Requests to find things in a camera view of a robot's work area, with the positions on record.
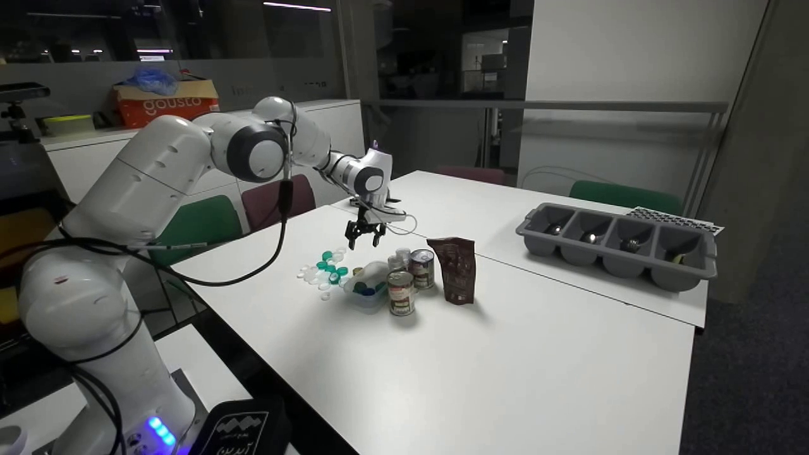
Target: white wall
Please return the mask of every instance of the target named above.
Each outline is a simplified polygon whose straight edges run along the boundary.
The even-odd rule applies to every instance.
[[[764,7],[767,0],[537,0],[527,98],[731,104]],[[567,193],[573,179],[603,179],[682,199],[706,121],[529,112],[519,185]]]

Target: desk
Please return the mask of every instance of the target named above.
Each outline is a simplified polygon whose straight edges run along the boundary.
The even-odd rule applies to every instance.
[[[159,338],[156,352],[173,372],[185,372],[208,409],[230,399],[251,399],[244,385],[230,374],[230,370],[217,360],[217,353],[193,326]],[[56,441],[82,411],[82,406],[84,395],[77,385],[72,385],[19,409],[16,415],[2,418],[0,428],[20,425],[29,433],[22,451],[22,455],[29,455],[35,448]]]
[[[692,326],[706,326],[707,284],[682,294],[661,291],[644,281],[625,281],[599,269],[576,269],[562,260],[530,257],[515,228],[544,202],[576,204],[599,213],[627,213],[625,207],[484,185],[429,173],[413,173],[393,183],[403,211],[418,218],[418,235],[471,238],[484,257],[537,274],[604,298],[638,305]]]
[[[427,228],[439,224],[439,213],[426,211],[437,207],[415,204]],[[419,295],[418,315],[393,319],[324,298],[295,275],[343,245],[343,218],[342,204],[294,218],[273,269],[194,291],[359,452],[677,452],[690,323],[485,256],[472,305]],[[499,229],[488,218],[475,228]],[[264,262],[276,238],[278,228],[260,229],[178,269],[238,275]],[[386,235],[374,250],[365,238],[343,262],[423,245]]]

